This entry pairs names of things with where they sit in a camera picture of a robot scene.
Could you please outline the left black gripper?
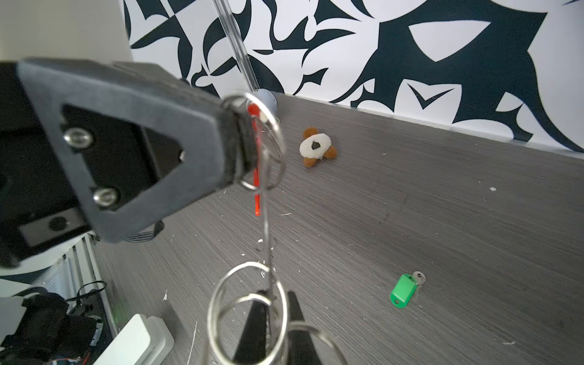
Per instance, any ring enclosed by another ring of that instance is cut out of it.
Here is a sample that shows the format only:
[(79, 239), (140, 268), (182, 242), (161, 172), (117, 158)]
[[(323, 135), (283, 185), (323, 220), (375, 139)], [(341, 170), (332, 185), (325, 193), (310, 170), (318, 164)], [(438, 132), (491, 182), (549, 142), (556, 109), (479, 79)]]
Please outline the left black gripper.
[(91, 228), (123, 241), (257, 161), (245, 113), (157, 65), (3, 61), (1, 267)]

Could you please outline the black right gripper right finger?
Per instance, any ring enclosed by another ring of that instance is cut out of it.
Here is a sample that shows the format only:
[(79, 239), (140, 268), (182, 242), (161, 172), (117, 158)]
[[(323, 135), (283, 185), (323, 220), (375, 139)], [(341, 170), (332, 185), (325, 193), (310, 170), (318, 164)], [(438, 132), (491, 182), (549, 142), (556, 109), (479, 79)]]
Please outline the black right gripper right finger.
[[(290, 320), (304, 321), (304, 315), (297, 295), (293, 291), (287, 292), (290, 304)], [(287, 363), (290, 365), (322, 365), (319, 355), (314, 347), (310, 333), (300, 330), (288, 333), (290, 342)]]

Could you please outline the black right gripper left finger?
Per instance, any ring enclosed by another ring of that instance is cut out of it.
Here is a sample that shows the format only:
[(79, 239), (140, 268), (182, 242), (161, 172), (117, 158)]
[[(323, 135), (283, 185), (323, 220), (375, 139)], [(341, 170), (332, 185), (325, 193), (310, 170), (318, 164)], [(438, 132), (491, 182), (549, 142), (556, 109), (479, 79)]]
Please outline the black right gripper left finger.
[(233, 362), (254, 364), (264, 360), (268, 328), (269, 306), (263, 302), (253, 301)]

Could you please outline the green key tag with key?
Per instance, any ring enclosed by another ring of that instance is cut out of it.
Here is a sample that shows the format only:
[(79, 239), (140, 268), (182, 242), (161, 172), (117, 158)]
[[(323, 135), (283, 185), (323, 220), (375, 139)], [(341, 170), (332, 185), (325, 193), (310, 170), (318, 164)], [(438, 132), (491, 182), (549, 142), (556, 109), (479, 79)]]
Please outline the green key tag with key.
[(405, 308), (426, 281), (424, 273), (416, 271), (402, 275), (390, 293), (390, 301), (397, 308)]

